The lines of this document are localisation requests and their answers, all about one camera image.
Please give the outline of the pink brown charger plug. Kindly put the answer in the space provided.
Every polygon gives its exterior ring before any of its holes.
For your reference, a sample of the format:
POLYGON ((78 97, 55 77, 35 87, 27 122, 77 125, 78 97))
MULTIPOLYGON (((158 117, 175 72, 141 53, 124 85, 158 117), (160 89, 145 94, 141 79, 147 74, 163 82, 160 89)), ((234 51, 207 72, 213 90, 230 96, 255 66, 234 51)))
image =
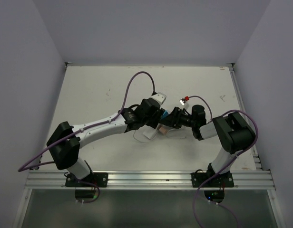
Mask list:
POLYGON ((166 135, 168 133, 168 130, 163 126, 160 126, 158 128, 158 132, 161 133, 162 135, 166 135))

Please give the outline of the white cube power socket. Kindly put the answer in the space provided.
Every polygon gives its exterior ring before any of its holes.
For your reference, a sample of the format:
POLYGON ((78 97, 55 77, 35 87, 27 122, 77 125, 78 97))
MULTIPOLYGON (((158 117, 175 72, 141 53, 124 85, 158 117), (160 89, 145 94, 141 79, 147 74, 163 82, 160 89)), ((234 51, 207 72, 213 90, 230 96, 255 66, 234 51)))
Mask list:
POLYGON ((153 140, 156 135, 158 133, 158 130, 157 129, 153 129, 153 128, 150 128, 150 129, 147 129, 143 132, 143 135, 148 139, 148 140, 153 140))

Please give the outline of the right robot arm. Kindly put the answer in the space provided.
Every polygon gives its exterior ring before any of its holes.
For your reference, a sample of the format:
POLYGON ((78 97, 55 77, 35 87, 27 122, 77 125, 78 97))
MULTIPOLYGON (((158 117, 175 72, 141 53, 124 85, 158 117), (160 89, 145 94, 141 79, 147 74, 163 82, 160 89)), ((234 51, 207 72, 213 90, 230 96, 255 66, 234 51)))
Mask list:
POLYGON ((239 153, 249 149, 256 139, 256 133, 239 111, 233 111, 226 117, 215 117, 207 123, 203 106, 194 105, 190 114, 176 107, 159 123, 174 129, 189 127, 199 141, 218 137, 221 149, 216 158, 209 163, 206 171, 191 173, 194 188, 232 188, 234 181, 230 168, 239 153))

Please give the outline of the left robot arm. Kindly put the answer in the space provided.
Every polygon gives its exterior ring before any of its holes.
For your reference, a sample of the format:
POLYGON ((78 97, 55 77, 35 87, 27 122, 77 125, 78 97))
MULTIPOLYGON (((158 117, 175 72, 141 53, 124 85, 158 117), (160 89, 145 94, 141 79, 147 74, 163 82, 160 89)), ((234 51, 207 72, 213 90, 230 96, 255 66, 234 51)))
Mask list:
POLYGON ((80 185, 86 187, 93 181, 93 174, 87 162, 79 157, 79 150, 96 140, 135 131, 147 125, 156 128, 162 113, 161 105, 166 98, 156 94, 143 99, 136 109, 120 110, 116 116, 81 125, 62 122, 50 136, 47 146, 58 170, 68 170, 80 185))

